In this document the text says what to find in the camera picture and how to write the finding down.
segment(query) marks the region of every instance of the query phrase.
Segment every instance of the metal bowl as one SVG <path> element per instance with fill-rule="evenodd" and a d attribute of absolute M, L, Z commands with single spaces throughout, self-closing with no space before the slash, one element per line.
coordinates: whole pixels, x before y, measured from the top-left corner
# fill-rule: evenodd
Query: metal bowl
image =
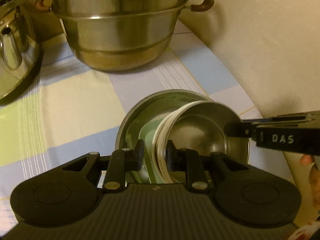
<path fill-rule="evenodd" d="M 211 99 L 192 91 L 178 89 L 157 92 L 142 99 L 122 121 L 116 137 L 115 149 L 132 149 L 139 139 L 142 127 L 146 123 L 164 119 L 164 117 L 185 104 L 199 100 L 208 101 Z M 138 176 L 142 182 L 149 182 L 146 170 L 138 172 Z"/>
<path fill-rule="evenodd" d="M 172 140 L 177 149 L 196 150 L 210 156 L 222 152 L 241 163 L 249 158 L 247 138 L 227 137 L 223 129 L 227 122 L 242 122 L 229 107 L 217 102 L 198 102 L 171 115 L 156 140 L 157 163 L 166 183 L 185 182 L 184 172 L 170 172 L 165 161 L 165 147 Z"/>

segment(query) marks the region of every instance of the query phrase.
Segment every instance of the human hand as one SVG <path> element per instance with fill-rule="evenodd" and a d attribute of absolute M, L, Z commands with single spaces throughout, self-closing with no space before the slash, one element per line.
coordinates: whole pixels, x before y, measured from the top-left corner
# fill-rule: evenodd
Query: human hand
<path fill-rule="evenodd" d="M 300 163 L 304 166 L 310 165 L 314 162 L 314 157 L 310 155 L 303 155 L 300 159 Z M 316 164 L 314 164 L 310 170 L 309 183 L 312 190 L 313 206 L 320 208 L 320 172 L 318 171 Z"/>

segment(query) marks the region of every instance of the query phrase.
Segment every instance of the white lettering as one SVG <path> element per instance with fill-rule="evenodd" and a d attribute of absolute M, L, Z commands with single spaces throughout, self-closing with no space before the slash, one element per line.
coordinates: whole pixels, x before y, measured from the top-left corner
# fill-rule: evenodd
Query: white lettering
<path fill-rule="evenodd" d="M 281 139 L 280 139 L 279 143 L 285 143 L 285 136 L 284 136 L 284 134 L 281 136 Z"/>
<path fill-rule="evenodd" d="M 272 136 L 272 141 L 273 142 L 276 142 L 278 140 L 278 135 L 277 134 L 274 134 L 273 136 Z"/>
<path fill-rule="evenodd" d="M 289 144 L 292 144 L 293 141 L 294 141 L 294 140 L 293 140 L 293 135 L 289 135 L 289 136 L 288 136 L 288 143 L 289 143 Z"/>

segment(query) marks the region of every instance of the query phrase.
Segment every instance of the stacked pot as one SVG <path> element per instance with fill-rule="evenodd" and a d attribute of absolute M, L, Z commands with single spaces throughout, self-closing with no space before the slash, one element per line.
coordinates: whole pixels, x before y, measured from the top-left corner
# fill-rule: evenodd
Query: stacked pot
<path fill-rule="evenodd" d="M 170 43 L 184 8 L 210 9 L 214 0 L 37 0 L 41 12 L 58 16 L 74 55 L 99 70 L 127 70 L 158 57 Z"/>
<path fill-rule="evenodd" d="M 206 156 L 225 153 L 247 163 L 248 139 L 226 136 L 224 127 L 228 122 L 242 120 L 227 106 L 191 91 L 166 90 L 144 98 L 126 115 L 116 138 L 116 149 L 134 148 L 138 139 L 145 142 L 142 169 L 127 174 L 127 181 L 184 183 L 184 172 L 167 168 L 168 140 L 177 149 L 194 149 Z"/>

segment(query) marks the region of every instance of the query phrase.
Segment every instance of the plaid tablecloth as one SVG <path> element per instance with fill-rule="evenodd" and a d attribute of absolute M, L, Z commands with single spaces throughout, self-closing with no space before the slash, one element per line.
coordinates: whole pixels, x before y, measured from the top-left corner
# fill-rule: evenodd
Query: plaid tablecloth
<path fill-rule="evenodd" d="M 236 79 L 179 21 L 164 54 L 123 73 L 89 68 L 72 55 L 63 35 L 45 42 L 40 76 L 0 108 L 0 235 L 16 224 L 10 194 L 17 184 L 90 151 L 110 155 L 131 107 L 167 89 L 207 95 L 243 119 L 261 117 Z M 249 162 L 293 182 L 279 152 L 251 143 Z"/>

